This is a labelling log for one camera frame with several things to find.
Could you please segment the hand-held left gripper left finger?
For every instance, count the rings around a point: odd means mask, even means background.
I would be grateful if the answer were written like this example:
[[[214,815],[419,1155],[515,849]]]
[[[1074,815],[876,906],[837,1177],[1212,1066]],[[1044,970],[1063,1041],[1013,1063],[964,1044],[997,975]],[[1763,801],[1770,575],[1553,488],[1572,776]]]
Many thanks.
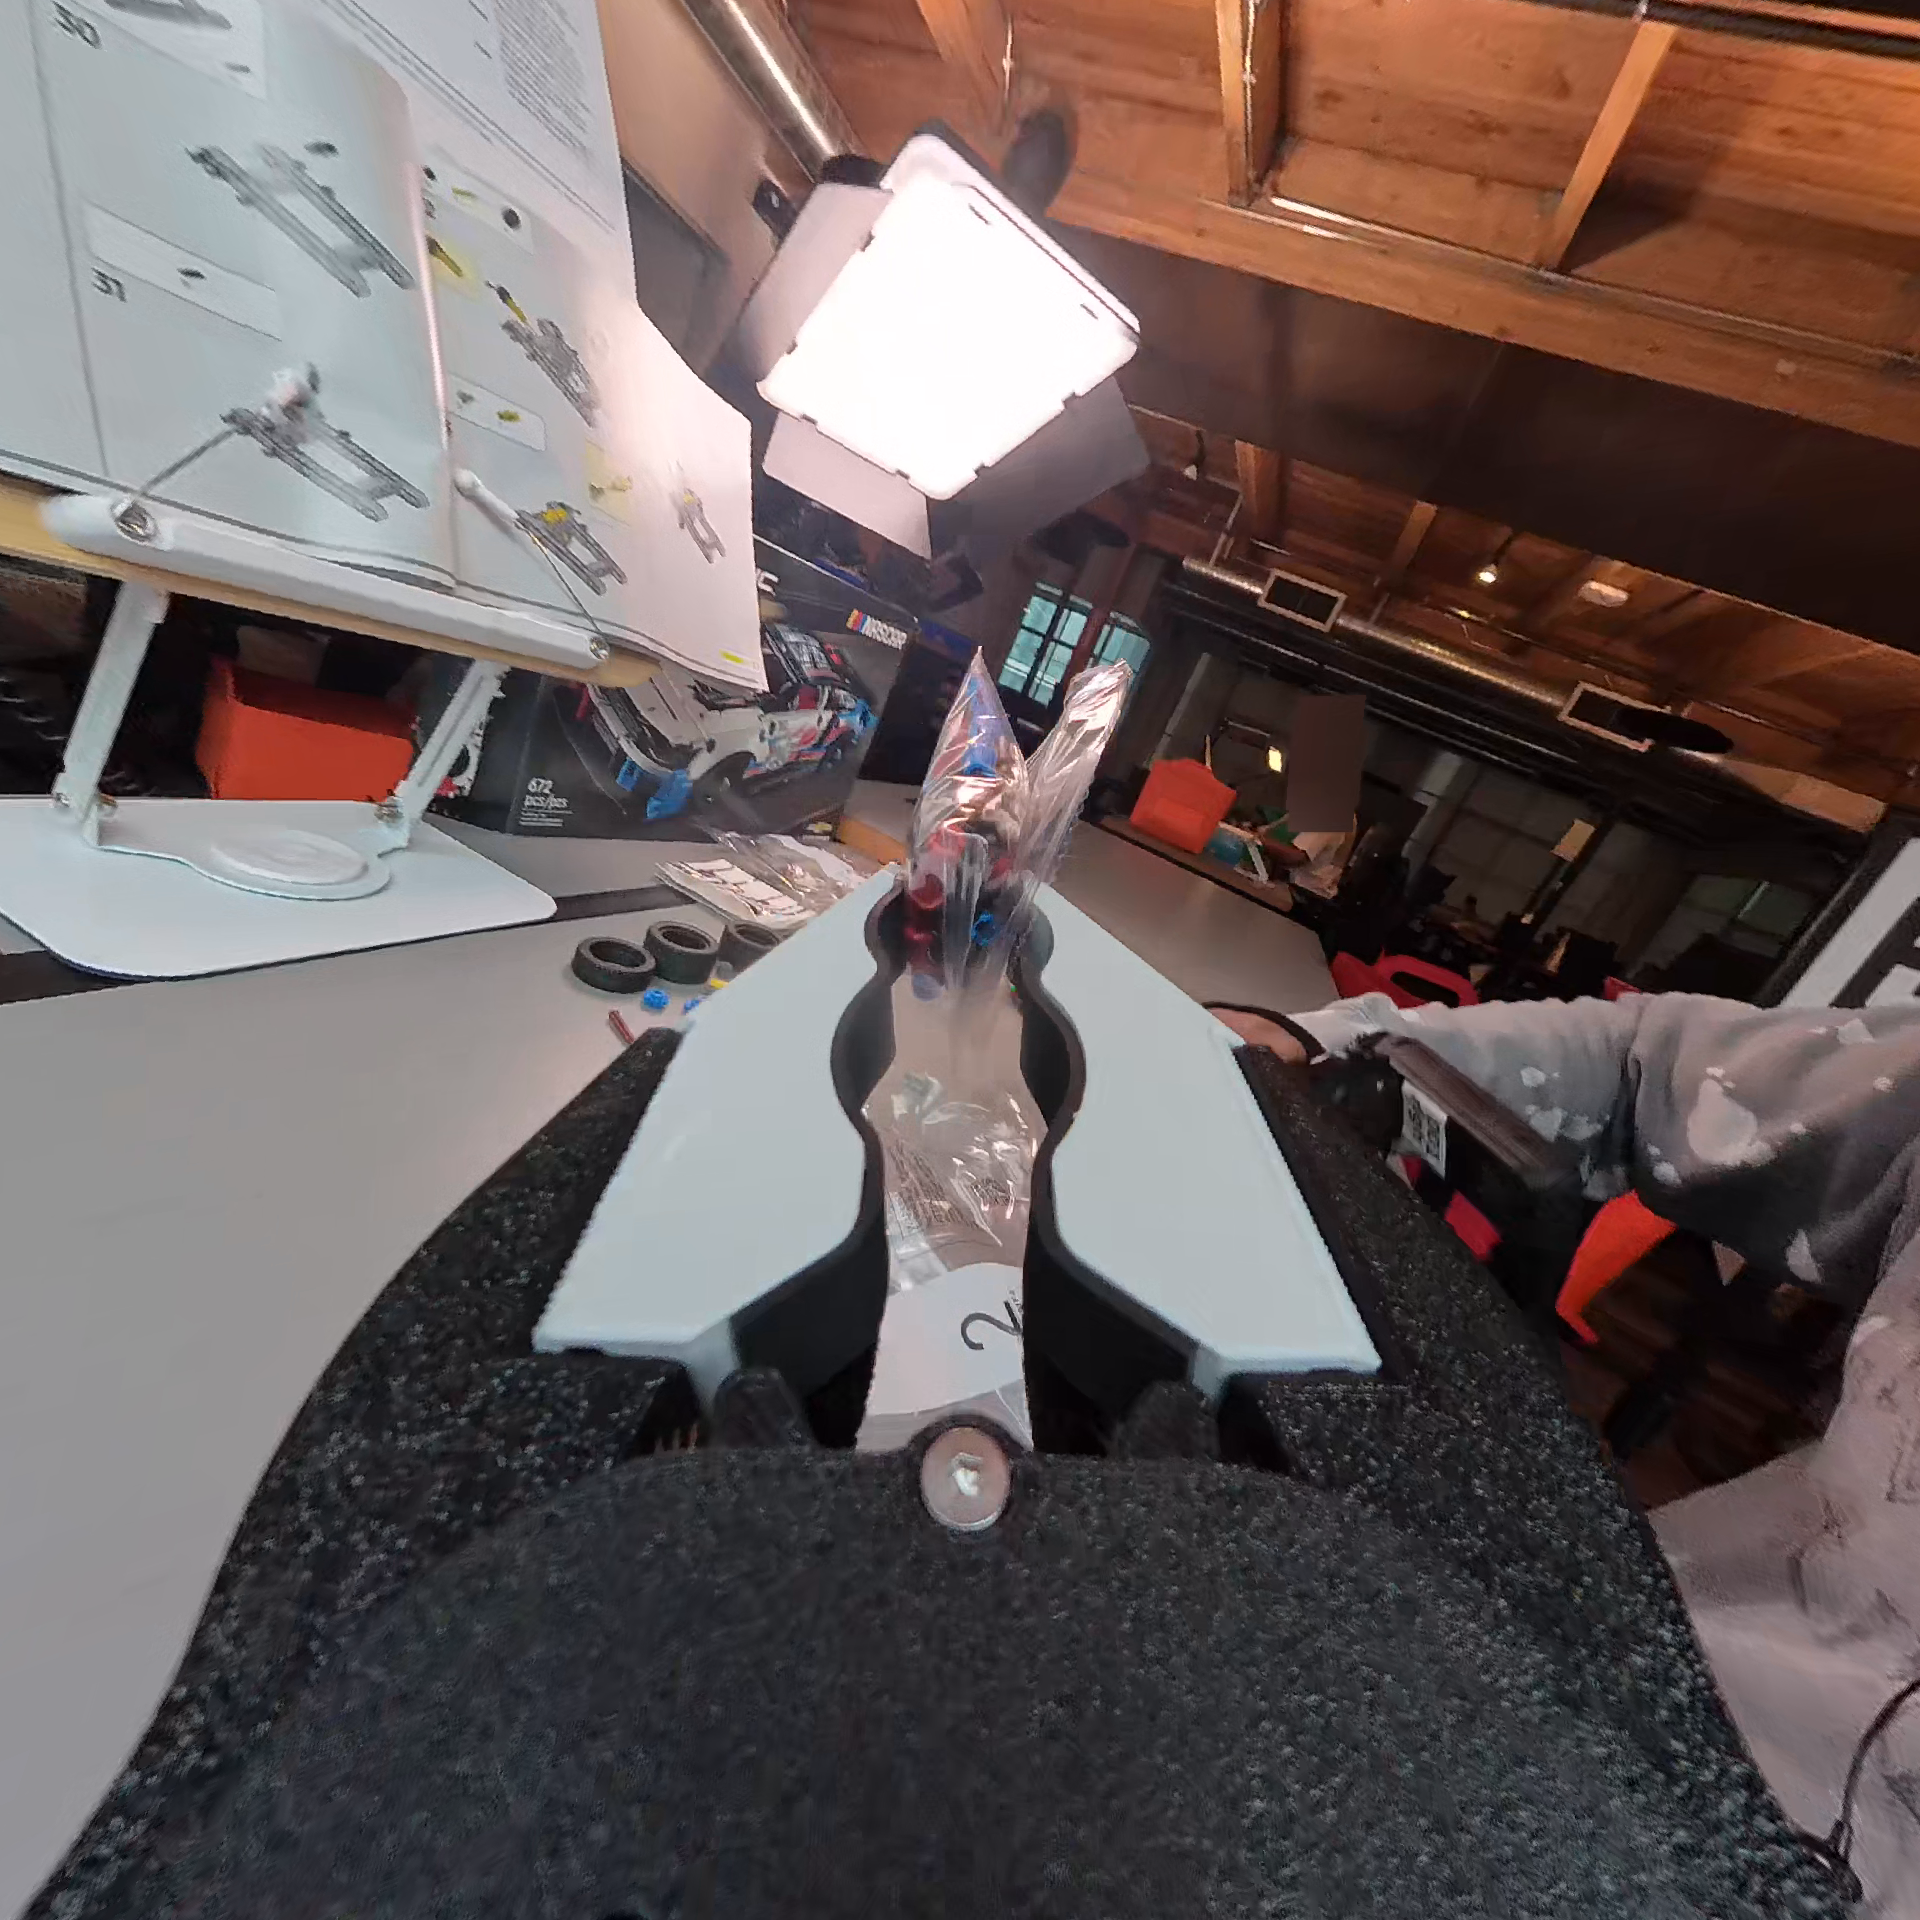
[[[866,877],[678,1033],[537,1354],[873,1375],[890,1243],[866,1108],[895,1061],[899,897],[899,872]]]

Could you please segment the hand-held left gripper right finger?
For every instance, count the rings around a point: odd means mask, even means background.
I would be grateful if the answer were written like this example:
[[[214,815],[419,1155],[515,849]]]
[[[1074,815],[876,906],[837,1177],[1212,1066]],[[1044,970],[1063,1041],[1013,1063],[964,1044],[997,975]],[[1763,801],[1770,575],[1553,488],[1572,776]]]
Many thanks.
[[[1039,888],[1018,949],[1034,1387],[1225,1395],[1281,1377],[1381,1378],[1356,1256],[1324,1231],[1238,1037]]]

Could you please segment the clear plastic bag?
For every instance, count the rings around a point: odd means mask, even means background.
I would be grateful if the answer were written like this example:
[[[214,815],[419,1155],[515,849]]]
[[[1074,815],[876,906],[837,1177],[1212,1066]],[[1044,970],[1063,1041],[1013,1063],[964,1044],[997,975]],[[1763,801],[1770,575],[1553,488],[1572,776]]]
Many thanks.
[[[1030,1442],[1021,1264],[1044,1122],[1019,1069],[1015,960],[1131,682],[1129,664],[1081,673],[1028,752],[977,658],[935,743],[906,837],[895,1057],[866,1108],[890,1291],[859,1451],[950,1421]]]

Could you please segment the person's right forearm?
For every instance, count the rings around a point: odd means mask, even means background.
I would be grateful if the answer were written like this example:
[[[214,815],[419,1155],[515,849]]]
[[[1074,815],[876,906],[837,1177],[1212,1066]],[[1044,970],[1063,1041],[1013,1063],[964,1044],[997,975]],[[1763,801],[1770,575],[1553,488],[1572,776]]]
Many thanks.
[[[1537,1133],[1594,1196],[1873,1313],[1916,1309],[1914,1004],[1757,1008],[1695,994],[1404,1011],[1382,994],[1284,1018],[1308,1059],[1418,1041]]]

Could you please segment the grey desk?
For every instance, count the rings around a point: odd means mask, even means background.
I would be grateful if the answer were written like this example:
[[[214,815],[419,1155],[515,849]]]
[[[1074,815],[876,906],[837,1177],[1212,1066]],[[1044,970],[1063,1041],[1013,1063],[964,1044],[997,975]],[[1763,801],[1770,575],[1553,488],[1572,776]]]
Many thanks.
[[[461,840],[556,919],[85,989],[5,935],[5,1916],[147,1731],[361,1313],[618,1057],[570,957],[637,939],[660,855]]]

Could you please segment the person's right hand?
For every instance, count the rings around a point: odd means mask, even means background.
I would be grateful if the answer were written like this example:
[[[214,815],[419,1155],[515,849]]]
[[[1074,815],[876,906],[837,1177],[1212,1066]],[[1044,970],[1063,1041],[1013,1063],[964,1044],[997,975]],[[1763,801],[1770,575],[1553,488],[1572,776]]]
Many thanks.
[[[1284,1015],[1237,1004],[1210,1004],[1207,1012],[1228,1027],[1237,1042],[1266,1050],[1284,1066],[1314,1066],[1329,1057],[1329,1047],[1314,1033]]]

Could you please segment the red chair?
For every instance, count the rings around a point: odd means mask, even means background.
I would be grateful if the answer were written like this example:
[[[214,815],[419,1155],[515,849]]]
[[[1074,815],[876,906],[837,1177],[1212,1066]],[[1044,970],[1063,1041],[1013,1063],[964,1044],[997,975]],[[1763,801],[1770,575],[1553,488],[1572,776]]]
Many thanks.
[[[1482,1004],[1468,977],[1420,956],[1386,954],[1367,963],[1350,951],[1337,951],[1329,960],[1329,972],[1339,999],[1381,994],[1404,1011],[1426,1004],[1450,1008]]]

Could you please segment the orange plastic bin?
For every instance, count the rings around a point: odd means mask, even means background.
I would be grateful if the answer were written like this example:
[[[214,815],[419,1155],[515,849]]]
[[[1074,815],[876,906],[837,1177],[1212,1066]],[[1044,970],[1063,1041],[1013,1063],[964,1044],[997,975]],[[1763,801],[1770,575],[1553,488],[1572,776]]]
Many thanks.
[[[1199,759],[1156,759],[1145,771],[1126,826],[1165,849],[1199,855],[1234,802],[1237,788]]]
[[[405,709],[228,658],[209,666],[196,767],[213,801],[381,802],[414,757]]]

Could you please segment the toy car set box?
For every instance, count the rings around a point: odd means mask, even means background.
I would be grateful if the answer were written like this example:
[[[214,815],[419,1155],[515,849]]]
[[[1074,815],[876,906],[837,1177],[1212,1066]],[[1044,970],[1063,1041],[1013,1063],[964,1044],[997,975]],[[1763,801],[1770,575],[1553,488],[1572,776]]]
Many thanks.
[[[674,666],[630,689],[515,671],[435,811],[541,842],[829,831],[921,624],[837,570],[756,553],[763,691]]]

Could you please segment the white book stand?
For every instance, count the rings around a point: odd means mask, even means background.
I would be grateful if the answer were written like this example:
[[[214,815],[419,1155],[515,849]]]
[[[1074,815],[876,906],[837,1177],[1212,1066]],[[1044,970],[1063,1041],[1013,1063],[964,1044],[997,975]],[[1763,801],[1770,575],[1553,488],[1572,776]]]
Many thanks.
[[[319,480],[351,507],[425,495],[326,421],[319,371],[274,375],[204,443],[113,497],[49,497],[28,561],[113,564],[113,608],[49,799],[5,799],[2,913],[39,949],[110,981],[218,977],[318,956],[548,922],[556,900],[425,824],[507,673],[644,684],[658,661],[618,648],[585,616],[483,608],[390,575],[318,561],[158,504],[164,482],[230,442],[319,455]],[[314,612],[343,634],[460,656],[463,673],[396,788],[348,801],[115,801],[108,762],[174,599]]]

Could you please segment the person's grey hoodie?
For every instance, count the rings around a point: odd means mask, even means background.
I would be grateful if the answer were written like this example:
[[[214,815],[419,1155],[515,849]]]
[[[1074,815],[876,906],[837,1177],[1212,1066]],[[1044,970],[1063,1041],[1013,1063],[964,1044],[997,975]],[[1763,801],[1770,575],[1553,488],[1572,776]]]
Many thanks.
[[[1811,1448],[1653,1528],[1721,1698],[1788,1818],[1854,1811],[1862,1916],[1918,1916],[1918,1277],[1891,1267]]]

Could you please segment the LED panel light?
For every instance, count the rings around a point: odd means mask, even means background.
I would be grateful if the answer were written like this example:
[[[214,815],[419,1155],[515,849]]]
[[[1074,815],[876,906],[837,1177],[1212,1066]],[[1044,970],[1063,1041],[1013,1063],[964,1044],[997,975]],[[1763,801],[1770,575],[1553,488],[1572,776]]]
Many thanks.
[[[1138,317],[1043,223],[1065,160],[1050,113],[1003,167],[941,120],[828,160],[713,368],[762,540],[988,561],[1145,473]]]

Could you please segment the building instruction booklet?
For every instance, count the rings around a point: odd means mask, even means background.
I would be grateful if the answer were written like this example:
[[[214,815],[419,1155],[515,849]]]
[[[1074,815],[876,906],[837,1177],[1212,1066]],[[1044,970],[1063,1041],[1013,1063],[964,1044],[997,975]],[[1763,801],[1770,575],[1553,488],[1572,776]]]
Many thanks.
[[[594,4],[5,4],[5,471],[99,561],[763,691]]]

